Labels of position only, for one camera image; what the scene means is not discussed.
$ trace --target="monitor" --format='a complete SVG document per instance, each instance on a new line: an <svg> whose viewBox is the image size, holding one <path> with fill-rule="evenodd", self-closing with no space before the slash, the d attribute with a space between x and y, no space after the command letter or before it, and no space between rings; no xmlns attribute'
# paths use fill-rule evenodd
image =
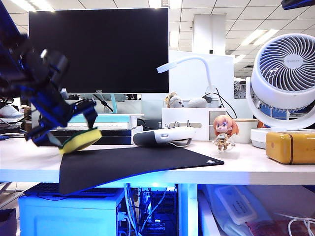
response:
<svg viewBox="0 0 315 236"><path fill-rule="evenodd" d="M168 8L29 12L35 49L70 61L62 88L73 94L165 93Z"/></svg>

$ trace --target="yellow sponge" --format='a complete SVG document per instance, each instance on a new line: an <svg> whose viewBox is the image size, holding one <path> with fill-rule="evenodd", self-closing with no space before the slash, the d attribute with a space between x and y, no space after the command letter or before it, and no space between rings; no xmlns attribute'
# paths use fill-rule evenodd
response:
<svg viewBox="0 0 315 236"><path fill-rule="evenodd" d="M101 137L102 134L98 128L84 130L67 139L59 148L59 151L61 154L78 151L92 145Z"/></svg>

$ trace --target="keyboard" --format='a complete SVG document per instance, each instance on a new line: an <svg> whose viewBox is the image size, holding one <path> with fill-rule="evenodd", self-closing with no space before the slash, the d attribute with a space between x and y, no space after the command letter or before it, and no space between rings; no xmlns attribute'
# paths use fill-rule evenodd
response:
<svg viewBox="0 0 315 236"><path fill-rule="evenodd" d="M119 188L91 188L81 192L71 194L59 193L59 183L39 183L32 188L26 190L26 195L38 196L67 196L67 197L112 197L117 194Z"/></svg>

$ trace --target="black mouse pad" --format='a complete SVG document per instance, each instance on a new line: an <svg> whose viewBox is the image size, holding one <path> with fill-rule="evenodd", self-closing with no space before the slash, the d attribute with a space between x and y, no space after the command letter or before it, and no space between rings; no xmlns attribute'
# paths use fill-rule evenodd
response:
<svg viewBox="0 0 315 236"><path fill-rule="evenodd" d="M83 150L63 155L60 193L69 194L139 174L223 161L174 146Z"/></svg>

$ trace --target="white cup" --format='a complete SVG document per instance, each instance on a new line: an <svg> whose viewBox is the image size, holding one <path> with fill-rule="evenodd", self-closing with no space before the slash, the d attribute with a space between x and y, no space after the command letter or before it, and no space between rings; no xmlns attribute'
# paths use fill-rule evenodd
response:
<svg viewBox="0 0 315 236"><path fill-rule="evenodd" d="M234 119L238 128L238 135L233 135L233 140L236 143L250 144L251 129L256 129L258 125L257 119Z"/></svg>

